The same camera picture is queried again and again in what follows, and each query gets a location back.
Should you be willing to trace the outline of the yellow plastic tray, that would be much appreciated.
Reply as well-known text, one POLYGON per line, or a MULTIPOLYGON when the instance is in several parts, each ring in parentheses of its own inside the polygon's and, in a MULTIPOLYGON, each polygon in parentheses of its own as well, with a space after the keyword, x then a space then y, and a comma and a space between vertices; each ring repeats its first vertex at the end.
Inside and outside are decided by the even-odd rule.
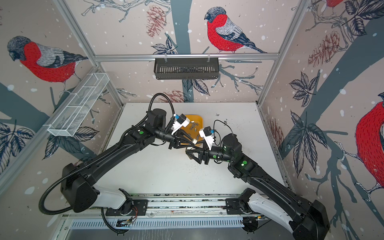
POLYGON ((203 118, 199 115, 186 115, 188 119, 190 119, 190 124, 187 127, 181 127, 181 129, 185 130, 193 139, 197 139, 198 141, 202 141, 203 138, 200 137, 199 131, 204 128, 203 118))

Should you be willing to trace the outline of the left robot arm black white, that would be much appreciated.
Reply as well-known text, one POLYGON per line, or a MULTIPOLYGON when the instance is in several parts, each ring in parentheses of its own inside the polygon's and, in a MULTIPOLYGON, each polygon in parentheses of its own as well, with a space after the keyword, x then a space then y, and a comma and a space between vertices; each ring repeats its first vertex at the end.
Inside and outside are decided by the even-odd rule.
POLYGON ((188 148, 199 142, 184 131, 190 121, 185 115, 174 115, 166 124, 166 111, 148 111, 144 119, 125 131, 120 140, 90 162, 63 169, 61 192, 75 213, 89 208, 110 208, 128 215, 133 208, 132 197, 124 190, 109 190, 96 183, 112 168, 131 155, 154 144, 155 140, 169 143, 171 148, 188 148))

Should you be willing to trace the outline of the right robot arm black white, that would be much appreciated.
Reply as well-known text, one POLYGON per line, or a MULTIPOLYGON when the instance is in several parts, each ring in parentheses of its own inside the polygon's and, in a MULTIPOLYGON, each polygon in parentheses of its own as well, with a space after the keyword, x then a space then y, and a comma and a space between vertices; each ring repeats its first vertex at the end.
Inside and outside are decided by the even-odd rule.
POLYGON ((261 214, 286 228, 296 240, 325 239, 330 223, 325 206, 295 194, 272 178, 264 169, 245 155, 237 136, 229 134, 221 146, 186 150, 190 159, 208 164, 210 160, 227 162, 234 178, 252 186, 236 199, 226 199, 227 213, 261 214))

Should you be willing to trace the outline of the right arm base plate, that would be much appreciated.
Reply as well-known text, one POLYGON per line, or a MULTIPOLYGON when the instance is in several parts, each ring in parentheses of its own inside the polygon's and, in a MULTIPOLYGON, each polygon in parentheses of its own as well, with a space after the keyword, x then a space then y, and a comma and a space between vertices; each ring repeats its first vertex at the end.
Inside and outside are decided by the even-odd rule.
POLYGON ((252 213, 239 199, 229 198, 225 199, 225 202, 224 210, 227 211, 228 215, 248 215, 252 213))

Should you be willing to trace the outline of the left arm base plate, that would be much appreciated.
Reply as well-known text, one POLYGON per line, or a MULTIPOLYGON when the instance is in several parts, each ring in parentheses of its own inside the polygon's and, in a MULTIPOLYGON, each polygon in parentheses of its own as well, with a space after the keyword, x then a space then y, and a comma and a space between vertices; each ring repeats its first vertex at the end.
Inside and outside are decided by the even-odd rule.
POLYGON ((108 208, 106 216, 145 216, 148 208, 148 200, 130 200, 124 203, 119 209, 108 208))

